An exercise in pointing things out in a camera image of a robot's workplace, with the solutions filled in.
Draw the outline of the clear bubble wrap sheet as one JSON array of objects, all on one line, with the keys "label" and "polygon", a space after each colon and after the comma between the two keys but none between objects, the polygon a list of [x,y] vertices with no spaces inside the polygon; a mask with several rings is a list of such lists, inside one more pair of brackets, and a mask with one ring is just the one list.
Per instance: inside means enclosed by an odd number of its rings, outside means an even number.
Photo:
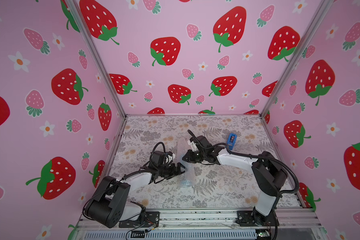
[{"label": "clear bubble wrap sheet", "polygon": [[184,174],[181,174],[179,176],[175,177],[175,180],[178,183],[178,186],[181,188],[181,180],[183,179],[189,179],[192,181],[192,186],[197,183],[197,176],[195,175],[195,164],[187,163],[182,160],[182,157],[187,153],[187,150],[191,150],[191,147],[188,145],[188,140],[185,138],[178,139],[175,146],[171,149],[171,151],[176,154],[176,158],[174,159],[175,163],[181,163],[186,167],[186,172]]}]

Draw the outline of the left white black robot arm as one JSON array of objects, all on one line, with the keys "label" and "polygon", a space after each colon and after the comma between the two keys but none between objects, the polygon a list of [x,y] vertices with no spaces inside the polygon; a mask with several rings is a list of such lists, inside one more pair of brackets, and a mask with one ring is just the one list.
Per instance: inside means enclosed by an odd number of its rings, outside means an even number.
[{"label": "left white black robot arm", "polygon": [[149,184],[157,184],[184,174],[186,167],[181,163],[163,164],[155,167],[146,163],[138,171],[125,175],[122,179],[107,176],[102,179],[93,196],[83,207],[85,218],[96,221],[107,228],[119,225],[121,228],[150,227],[155,224],[149,219],[144,205],[129,202],[129,193]]}]

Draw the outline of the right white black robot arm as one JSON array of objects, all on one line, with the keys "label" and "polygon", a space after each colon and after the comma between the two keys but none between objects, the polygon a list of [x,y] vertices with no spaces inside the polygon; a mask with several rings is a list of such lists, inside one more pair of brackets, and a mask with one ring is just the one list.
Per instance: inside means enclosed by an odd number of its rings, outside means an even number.
[{"label": "right white black robot arm", "polygon": [[275,209],[291,170],[268,152],[258,156],[235,154],[225,148],[188,150],[182,158],[187,163],[208,162],[211,165],[232,166],[252,172],[261,190],[254,216],[266,218]]}]

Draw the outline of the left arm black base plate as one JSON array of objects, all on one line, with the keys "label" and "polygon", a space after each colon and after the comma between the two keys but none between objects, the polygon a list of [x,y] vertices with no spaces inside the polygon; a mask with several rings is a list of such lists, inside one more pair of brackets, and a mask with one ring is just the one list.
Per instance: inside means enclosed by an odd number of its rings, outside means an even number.
[{"label": "left arm black base plate", "polygon": [[120,221],[119,228],[150,228],[156,227],[160,222],[160,212],[141,212],[136,217],[132,217],[128,220]]}]

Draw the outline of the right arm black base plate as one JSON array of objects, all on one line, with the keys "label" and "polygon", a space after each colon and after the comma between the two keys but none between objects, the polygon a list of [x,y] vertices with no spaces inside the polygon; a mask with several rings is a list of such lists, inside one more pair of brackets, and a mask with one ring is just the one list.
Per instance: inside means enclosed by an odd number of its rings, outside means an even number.
[{"label": "right arm black base plate", "polygon": [[264,216],[255,209],[252,211],[237,211],[235,223],[241,227],[278,227],[280,225],[274,211]]}]

